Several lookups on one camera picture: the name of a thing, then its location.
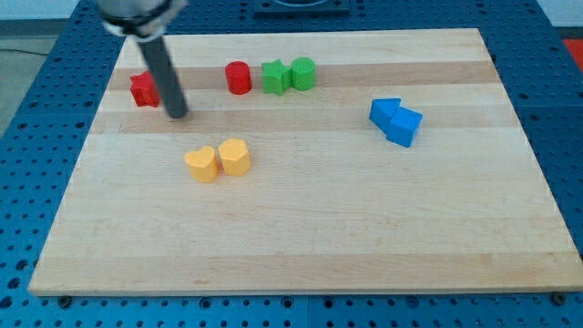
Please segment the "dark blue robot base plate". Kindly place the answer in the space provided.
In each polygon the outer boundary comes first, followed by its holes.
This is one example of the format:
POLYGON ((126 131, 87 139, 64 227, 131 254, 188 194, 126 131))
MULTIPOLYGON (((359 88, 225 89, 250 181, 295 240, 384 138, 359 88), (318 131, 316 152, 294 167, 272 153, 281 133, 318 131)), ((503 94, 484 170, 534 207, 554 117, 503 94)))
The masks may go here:
POLYGON ((255 17, 280 15, 347 14, 350 0, 252 0, 255 17))

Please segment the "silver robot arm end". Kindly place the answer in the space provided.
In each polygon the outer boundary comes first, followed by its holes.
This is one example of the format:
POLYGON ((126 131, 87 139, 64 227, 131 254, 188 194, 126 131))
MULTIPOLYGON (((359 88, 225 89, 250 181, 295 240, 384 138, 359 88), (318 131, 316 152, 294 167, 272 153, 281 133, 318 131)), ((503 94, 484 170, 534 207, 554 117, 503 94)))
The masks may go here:
POLYGON ((109 33, 150 40, 163 35, 188 3, 188 0, 97 0, 96 6, 109 33))

